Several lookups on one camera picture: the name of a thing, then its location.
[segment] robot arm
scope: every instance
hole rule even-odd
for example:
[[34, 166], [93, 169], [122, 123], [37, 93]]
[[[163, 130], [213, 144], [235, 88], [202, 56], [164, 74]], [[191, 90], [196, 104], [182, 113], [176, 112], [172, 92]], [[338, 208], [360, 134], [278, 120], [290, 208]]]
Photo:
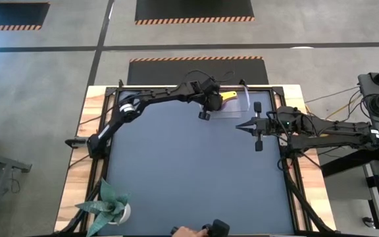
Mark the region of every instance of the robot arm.
[[[261, 112], [259, 102], [254, 103], [257, 114]], [[261, 151], [263, 135], [285, 134], [288, 144], [284, 146], [286, 157], [292, 153], [302, 154], [311, 148], [340, 147], [348, 145], [354, 149], [378, 149], [379, 135], [368, 122], [340, 122], [322, 120], [303, 114], [297, 108], [280, 107], [276, 112], [267, 112], [268, 118], [253, 117], [236, 128], [258, 137], [256, 151]]]
[[124, 124], [138, 118], [144, 109], [154, 103], [166, 101], [196, 102], [203, 106], [199, 118], [209, 120], [207, 111], [218, 111], [222, 107], [223, 98], [219, 94], [220, 84], [213, 78], [203, 83], [198, 81], [184, 82], [172, 89], [158, 89], [129, 95], [118, 102], [113, 109], [113, 115], [106, 127], [87, 140], [89, 156], [99, 158], [105, 153], [107, 142]]

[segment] gray table surface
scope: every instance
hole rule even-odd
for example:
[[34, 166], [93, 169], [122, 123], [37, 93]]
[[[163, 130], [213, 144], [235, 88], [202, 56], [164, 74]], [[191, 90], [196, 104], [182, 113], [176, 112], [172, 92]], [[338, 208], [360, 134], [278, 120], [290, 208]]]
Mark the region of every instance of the gray table surface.
[[[271, 110], [268, 92], [251, 92], [251, 103]], [[231, 234], [293, 234], [275, 137], [255, 138], [235, 125], [253, 117], [198, 119], [196, 103], [151, 105], [114, 136], [107, 182], [130, 192], [131, 216], [99, 235], [169, 235], [173, 226], [200, 229], [213, 219]]]

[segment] desk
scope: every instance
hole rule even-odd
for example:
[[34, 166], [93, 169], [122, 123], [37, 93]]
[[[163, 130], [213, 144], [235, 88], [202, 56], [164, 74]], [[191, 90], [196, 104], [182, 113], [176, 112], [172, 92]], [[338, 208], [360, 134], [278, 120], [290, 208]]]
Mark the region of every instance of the desk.
[[[379, 94], [379, 85], [372, 81], [370, 74], [361, 74], [358, 76], [358, 80], [363, 97]], [[370, 119], [373, 129], [379, 130], [379, 117], [370, 114]], [[330, 176], [360, 165], [364, 168], [368, 187], [370, 188], [372, 199], [368, 202], [370, 204], [372, 218], [374, 220], [375, 227], [379, 229], [379, 193], [377, 187], [371, 185], [369, 182], [369, 178], [372, 178], [374, 175], [379, 176], [379, 149], [374, 151], [362, 149], [331, 161], [322, 166], [322, 173], [324, 177]]]
[[[284, 89], [286, 105], [298, 107], [298, 109], [306, 113], [300, 86], [285, 85], [282, 87]], [[91, 86], [88, 88], [82, 116], [80, 119], [81, 122], [87, 121], [94, 117], [98, 117], [101, 114], [106, 88], [106, 86]], [[90, 136], [96, 132], [98, 127], [98, 120], [83, 124], [79, 127], [77, 136]], [[86, 149], [75, 149], [72, 152], [70, 162], [75, 162], [85, 155], [87, 155]], [[307, 155], [318, 163], [318, 157], [316, 156], [315, 150], [308, 151]], [[328, 196], [321, 171], [307, 159], [300, 159], [299, 166], [301, 169], [301, 176], [307, 200], [317, 212], [317, 214], [321, 217], [321, 219], [330, 228], [335, 229], [330, 202], [328, 201]], [[74, 205], [84, 201], [88, 186], [90, 167], [91, 159], [84, 159], [82, 162], [78, 163], [69, 170], [66, 177], [59, 213], [55, 223], [55, 230], [61, 230], [64, 228], [78, 210]], [[305, 230], [303, 212], [297, 202], [295, 202], [295, 206], [297, 207], [297, 219], [299, 221], [299, 228], [301, 230]]]

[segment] orange and black striped edge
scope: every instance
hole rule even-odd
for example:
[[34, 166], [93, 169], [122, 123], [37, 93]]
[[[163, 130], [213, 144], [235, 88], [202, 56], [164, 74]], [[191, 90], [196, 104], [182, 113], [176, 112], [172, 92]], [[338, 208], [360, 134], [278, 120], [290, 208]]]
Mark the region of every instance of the orange and black striped edge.
[[10, 25], [10, 26], [0, 26], [0, 30], [40, 30], [42, 26], [36, 25]]
[[132, 62], [143, 61], [189, 61], [189, 60], [243, 60], [243, 59], [263, 59], [261, 56], [237, 56], [237, 57], [169, 57], [169, 58], [140, 58], [130, 59]]
[[223, 16], [223, 17], [197, 17], [197, 18], [171, 18], [136, 20], [137, 25], [146, 24], [185, 24], [185, 23], [212, 23], [212, 22], [249, 22], [254, 21], [254, 16]]

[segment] black table border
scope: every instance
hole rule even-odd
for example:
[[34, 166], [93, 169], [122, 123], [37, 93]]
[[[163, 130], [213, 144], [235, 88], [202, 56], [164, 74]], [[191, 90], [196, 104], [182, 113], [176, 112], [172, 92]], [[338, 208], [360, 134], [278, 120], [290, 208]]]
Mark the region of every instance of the black table border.
[[[107, 87], [105, 90], [105, 98], [103, 100], [103, 107], [102, 107], [102, 112], [101, 112], [101, 120], [99, 122], [99, 130], [102, 130], [106, 123], [107, 123], [107, 111], [109, 109], [109, 105], [113, 102], [113, 106], [117, 106], [117, 101], [119, 100], [119, 95], [122, 90], [126, 91], [141, 91], [141, 90], [152, 90], [156, 88], [164, 88], [164, 87], [169, 87], [169, 86], [124, 86], [124, 87]], [[244, 88], [241, 86], [223, 86], [221, 88], [222, 91], [226, 90], [236, 90], [236, 91], [243, 91]], [[280, 99], [280, 104], [281, 106], [286, 106], [286, 100], [284, 97], [284, 90], [283, 87], [271, 87], [271, 86], [251, 86], [249, 87], [249, 92], [268, 92], [270, 95], [270, 101], [272, 105], [272, 110], [276, 111], [277, 110], [277, 104], [276, 104], [276, 96], [279, 97]], [[110, 159], [110, 152], [111, 152], [111, 146], [107, 147], [107, 155], [103, 157], [103, 164], [102, 164], [102, 169], [101, 169], [101, 178], [106, 179], [107, 178], [107, 171], [109, 167], [109, 159]], [[87, 194], [86, 196], [89, 195], [89, 193], [93, 190], [95, 187], [95, 183], [97, 182], [97, 166], [98, 166], [98, 160], [93, 160], [91, 163], [91, 170], [90, 170], [90, 176], [89, 176], [89, 181], [88, 181], [88, 189], [87, 189]], [[300, 192], [305, 195], [305, 191], [303, 188], [303, 183], [302, 183], [302, 177], [301, 177], [301, 170], [299, 168], [299, 163], [297, 160], [293, 161], [293, 171], [295, 173], [296, 177], [296, 184], [298, 185], [298, 188]], [[293, 233], [296, 233], [300, 231], [299, 229], [299, 221], [297, 218], [297, 212], [296, 212], [296, 206], [295, 206], [295, 198], [293, 194], [290, 192], [288, 188], [288, 179], [282, 173], [284, 176], [285, 180], [285, 187], [286, 187], [286, 193], [288, 195], [288, 207], [290, 209], [291, 213], [291, 220], [292, 220], [292, 227], [293, 227]], [[303, 211], [303, 221], [305, 223], [305, 228], [307, 231], [311, 231], [311, 221], [307, 217], [307, 214], [305, 211]], [[88, 215], [86, 215], [81, 222], [80, 225], [80, 231], [85, 231], [88, 228]]]

